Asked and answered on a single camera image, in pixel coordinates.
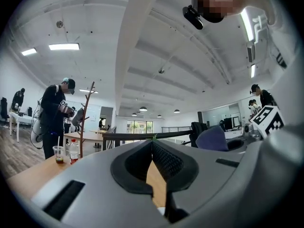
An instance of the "window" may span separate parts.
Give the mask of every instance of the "window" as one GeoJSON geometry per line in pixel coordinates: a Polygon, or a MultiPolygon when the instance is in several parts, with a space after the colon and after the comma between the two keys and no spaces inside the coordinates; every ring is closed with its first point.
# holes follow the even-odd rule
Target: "window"
{"type": "Polygon", "coordinates": [[[127,133],[153,133],[153,122],[127,121],[127,133]]]}

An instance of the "black slot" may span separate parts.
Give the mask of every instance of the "black slot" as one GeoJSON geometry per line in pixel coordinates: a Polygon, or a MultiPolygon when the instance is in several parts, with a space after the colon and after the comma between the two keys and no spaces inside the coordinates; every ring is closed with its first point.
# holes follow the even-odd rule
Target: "black slot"
{"type": "Polygon", "coordinates": [[[239,162],[225,160],[225,159],[217,159],[215,162],[219,163],[219,164],[222,164],[222,165],[231,166],[231,167],[234,167],[234,168],[238,167],[238,165],[239,165],[239,162]]]}
{"type": "Polygon", "coordinates": [[[44,211],[53,218],[60,220],[78,196],[84,185],[84,183],[79,181],[70,181],[51,201],[51,203],[44,208],[44,211]]]}

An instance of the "wooden stick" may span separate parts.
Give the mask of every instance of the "wooden stick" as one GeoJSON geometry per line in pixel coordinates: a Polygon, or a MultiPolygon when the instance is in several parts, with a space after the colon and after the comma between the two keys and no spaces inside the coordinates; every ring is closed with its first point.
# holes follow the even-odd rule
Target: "wooden stick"
{"type": "MultiPolygon", "coordinates": [[[[93,89],[93,87],[94,87],[94,83],[95,83],[95,82],[93,81],[88,96],[85,95],[86,102],[85,102],[85,106],[84,106],[84,115],[83,115],[82,123],[81,123],[82,126],[85,125],[85,120],[89,118],[89,117],[87,117],[87,118],[85,118],[85,117],[86,117],[87,105],[88,105],[88,103],[89,103],[89,99],[90,99],[90,96],[91,96],[91,94],[92,94],[92,89],[93,89]]],[[[84,129],[81,128],[81,134],[80,134],[80,158],[83,157],[83,153],[82,153],[82,144],[83,144],[83,142],[84,142],[83,135],[84,135],[84,129]]]]}

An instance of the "plastic cup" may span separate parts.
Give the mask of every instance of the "plastic cup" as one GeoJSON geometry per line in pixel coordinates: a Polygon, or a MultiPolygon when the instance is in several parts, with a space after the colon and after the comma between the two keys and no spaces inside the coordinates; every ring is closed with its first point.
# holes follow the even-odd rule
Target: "plastic cup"
{"type": "Polygon", "coordinates": [[[63,156],[64,156],[64,148],[62,146],[53,146],[53,150],[54,150],[54,155],[55,155],[55,159],[56,162],[58,164],[62,164],[63,163],[63,156]]]}

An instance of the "black and white marker board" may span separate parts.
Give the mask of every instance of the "black and white marker board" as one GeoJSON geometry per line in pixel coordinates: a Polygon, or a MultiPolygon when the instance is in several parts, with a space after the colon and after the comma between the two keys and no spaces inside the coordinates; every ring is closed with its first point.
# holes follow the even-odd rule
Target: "black and white marker board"
{"type": "Polygon", "coordinates": [[[263,138],[278,131],[285,125],[278,107],[272,105],[264,106],[250,121],[259,130],[263,138]]]}

